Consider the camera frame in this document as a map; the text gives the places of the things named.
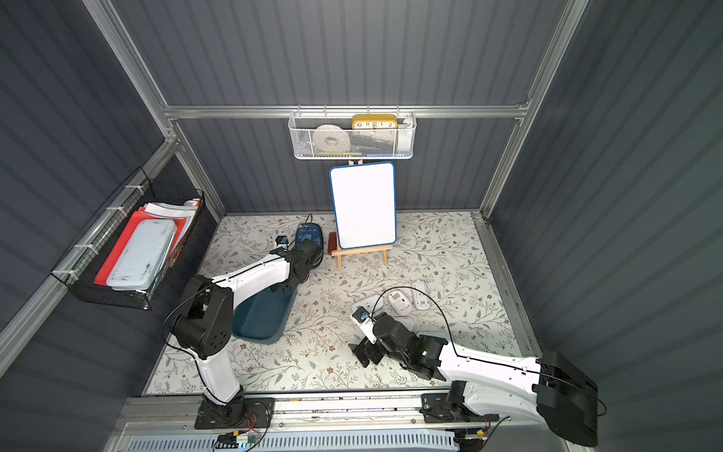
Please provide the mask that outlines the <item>white mouse with label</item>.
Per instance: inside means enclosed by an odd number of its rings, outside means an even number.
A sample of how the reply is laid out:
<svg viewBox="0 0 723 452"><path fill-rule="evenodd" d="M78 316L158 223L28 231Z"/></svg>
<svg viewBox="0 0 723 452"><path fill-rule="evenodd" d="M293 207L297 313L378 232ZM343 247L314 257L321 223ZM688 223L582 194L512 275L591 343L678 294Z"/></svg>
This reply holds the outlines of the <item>white mouse with label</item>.
<svg viewBox="0 0 723 452"><path fill-rule="evenodd" d="M412 312L412 302L400 290L392 289L386 293L387 302L399 316L408 316Z"/></svg>

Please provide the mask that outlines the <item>teal plastic storage box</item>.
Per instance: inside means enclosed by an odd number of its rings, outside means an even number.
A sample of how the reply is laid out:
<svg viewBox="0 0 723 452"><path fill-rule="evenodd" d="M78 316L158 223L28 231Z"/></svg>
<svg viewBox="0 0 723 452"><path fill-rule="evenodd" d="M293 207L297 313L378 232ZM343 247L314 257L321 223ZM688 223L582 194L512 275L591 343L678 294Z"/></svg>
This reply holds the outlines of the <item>teal plastic storage box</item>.
<svg viewBox="0 0 723 452"><path fill-rule="evenodd" d="M269 287L241 302L233 311L232 334L236 339L270 345L284 333L297 289Z"/></svg>

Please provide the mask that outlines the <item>long white mouse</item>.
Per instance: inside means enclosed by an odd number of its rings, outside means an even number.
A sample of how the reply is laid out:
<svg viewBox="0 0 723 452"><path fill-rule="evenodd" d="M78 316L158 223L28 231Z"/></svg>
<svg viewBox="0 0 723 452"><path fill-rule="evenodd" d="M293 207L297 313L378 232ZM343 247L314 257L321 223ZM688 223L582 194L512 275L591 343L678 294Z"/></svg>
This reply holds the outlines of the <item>long white mouse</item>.
<svg viewBox="0 0 723 452"><path fill-rule="evenodd" d="M412 303L416 310L426 311L431 308L431 301L427 296L427 283L417 280L412 283Z"/></svg>

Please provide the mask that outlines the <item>white mouse with dongle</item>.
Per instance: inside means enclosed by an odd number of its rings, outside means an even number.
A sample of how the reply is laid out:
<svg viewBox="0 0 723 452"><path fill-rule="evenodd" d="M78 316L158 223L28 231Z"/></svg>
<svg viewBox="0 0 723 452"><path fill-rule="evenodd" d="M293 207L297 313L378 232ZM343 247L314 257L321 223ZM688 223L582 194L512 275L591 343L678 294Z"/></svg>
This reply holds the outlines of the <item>white mouse with dongle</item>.
<svg viewBox="0 0 723 452"><path fill-rule="evenodd" d="M397 316L395 320L403 325L410 333L415 333L416 323L413 318L409 316Z"/></svg>

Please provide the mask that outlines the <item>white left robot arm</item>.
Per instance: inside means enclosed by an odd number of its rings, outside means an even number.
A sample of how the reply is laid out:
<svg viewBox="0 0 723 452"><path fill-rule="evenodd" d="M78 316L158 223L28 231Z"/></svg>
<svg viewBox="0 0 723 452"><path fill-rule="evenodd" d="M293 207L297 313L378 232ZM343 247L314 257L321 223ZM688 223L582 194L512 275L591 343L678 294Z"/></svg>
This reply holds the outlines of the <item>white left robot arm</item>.
<svg viewBox="0 0 723 452"><path fill-rule="evenodd" d="M177 342L173 348L194 359L211 404L225 408L243 397L229 357L231 339L278 341L297 288L322 257L321 246L303 240L290 249L276 248L242 269L213 278L191 278L165 326Z"/></svg>

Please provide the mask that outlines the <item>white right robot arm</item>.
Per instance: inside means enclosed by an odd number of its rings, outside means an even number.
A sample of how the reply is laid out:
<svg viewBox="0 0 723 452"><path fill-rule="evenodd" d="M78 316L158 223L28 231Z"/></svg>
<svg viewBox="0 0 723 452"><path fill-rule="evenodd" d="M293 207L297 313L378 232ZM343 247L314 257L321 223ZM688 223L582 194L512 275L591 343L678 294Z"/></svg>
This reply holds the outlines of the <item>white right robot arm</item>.
<svg viewBox="0 0 723 452"><path fill-rule="evenodd" d="M598 386L563 355L513 358L457 346L451 339L415 334L388 314L372 316L360 307L350 316L363 333L352 346L362 366L385 357L422 380L449 385L440 405L426 402L433 422L470 422L488 414L544 423L558 437L598 444Z"/></svg>

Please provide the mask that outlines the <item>blue dinosaur pencil case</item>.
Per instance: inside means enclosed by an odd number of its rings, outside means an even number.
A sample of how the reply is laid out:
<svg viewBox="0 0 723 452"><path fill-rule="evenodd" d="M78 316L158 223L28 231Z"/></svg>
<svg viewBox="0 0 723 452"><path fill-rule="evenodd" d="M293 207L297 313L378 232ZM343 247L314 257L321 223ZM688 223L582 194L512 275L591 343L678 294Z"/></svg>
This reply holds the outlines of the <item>blue dinosaur pencil case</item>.
<svg viewBox="0 0 723 452"><path fill-rule="evenodd" d="M312 242L316 245L317 251L314 255L316 261L314 261L313 269L317 269L322 263L324 252L324 235L320 225L314 222L304 222L299 224L295 233L295 241L297 245L306 241Z"/></svg>

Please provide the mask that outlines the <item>red leather wallet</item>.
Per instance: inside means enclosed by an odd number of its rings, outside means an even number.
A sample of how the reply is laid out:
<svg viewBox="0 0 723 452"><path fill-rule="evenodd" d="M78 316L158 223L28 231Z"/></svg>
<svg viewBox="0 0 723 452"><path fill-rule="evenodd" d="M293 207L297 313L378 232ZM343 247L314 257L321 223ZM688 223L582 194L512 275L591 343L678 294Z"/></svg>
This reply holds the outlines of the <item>red leather wallet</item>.
<svg viewBox="0 0 723 452"><path fill-rule="evenodd" d="M328 254L333 255L338 249L338 235L336 232L329 234L328 240Z"/></svg>

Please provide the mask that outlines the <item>white papers stack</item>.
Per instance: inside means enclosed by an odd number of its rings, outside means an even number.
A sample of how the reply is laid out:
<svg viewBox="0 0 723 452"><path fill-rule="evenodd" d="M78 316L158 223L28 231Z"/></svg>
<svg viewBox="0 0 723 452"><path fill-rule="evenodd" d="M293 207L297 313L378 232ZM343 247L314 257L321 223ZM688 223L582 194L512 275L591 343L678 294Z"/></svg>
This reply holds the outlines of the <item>white papers stack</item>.
<svg viewBox="0 0 723 452"><path fill-rule="evenodd" d="M173 248L183 241L188 230L192 226L199 210L203 207L200 198L185 201L182 205L170 205L169 203L145 203L140 212L144 212L155 218L167 218L176 223L177 232Z"/></svg>

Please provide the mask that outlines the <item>white tape roll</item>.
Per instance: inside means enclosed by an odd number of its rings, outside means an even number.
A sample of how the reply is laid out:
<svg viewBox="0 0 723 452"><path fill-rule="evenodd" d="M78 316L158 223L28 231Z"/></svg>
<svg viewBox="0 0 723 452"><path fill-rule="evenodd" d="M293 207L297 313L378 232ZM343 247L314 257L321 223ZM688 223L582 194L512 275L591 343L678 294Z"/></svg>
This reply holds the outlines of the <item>white tape roll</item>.
<svg viewBox="0 0 723 452"><path fill-rule="evenodd" d="M341 154L350 149L350 137L340 126L323 124L312 131L312 144L319 153Z"/></svg>

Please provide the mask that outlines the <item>yellow digital clock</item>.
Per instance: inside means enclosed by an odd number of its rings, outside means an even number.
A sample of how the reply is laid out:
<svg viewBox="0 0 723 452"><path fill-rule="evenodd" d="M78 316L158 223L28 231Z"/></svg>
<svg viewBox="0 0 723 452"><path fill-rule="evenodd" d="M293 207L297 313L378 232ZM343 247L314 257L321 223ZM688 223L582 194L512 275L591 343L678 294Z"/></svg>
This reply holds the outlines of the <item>yellow digital clock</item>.
<svg viewBox="0 0 723 452"><path fill-rule="evenodd" d="M352 129L357 130L395 130L398 128L397 116L393 114L357 114L352 118Z"/></svg>

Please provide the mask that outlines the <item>white plastic tray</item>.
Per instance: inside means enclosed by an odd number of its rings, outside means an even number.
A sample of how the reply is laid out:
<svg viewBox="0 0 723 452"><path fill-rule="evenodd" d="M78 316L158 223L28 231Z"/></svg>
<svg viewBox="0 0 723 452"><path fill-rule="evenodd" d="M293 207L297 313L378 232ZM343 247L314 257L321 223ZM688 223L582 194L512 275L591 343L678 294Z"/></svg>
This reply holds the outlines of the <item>white plastic tray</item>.
<svg viewBox="0 0 723 452"><path fill-rule="evenodd" d="M105 283L116 291L148 289L166 260L177 231L173 220L141 220Z"/></svg>

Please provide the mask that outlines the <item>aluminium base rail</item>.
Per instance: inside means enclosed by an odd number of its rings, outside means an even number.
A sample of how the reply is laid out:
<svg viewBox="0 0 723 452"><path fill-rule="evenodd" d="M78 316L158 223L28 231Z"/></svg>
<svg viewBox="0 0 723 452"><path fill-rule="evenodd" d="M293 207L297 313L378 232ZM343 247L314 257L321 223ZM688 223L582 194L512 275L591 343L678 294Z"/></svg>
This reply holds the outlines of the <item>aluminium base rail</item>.
<svg viewBox="0 0 723 452"><path fill-rule="evenodd" d="M453 416L445 390L249 395L225 424L190 397L126 402L107 451L574 451L540 420Z"/></svg>

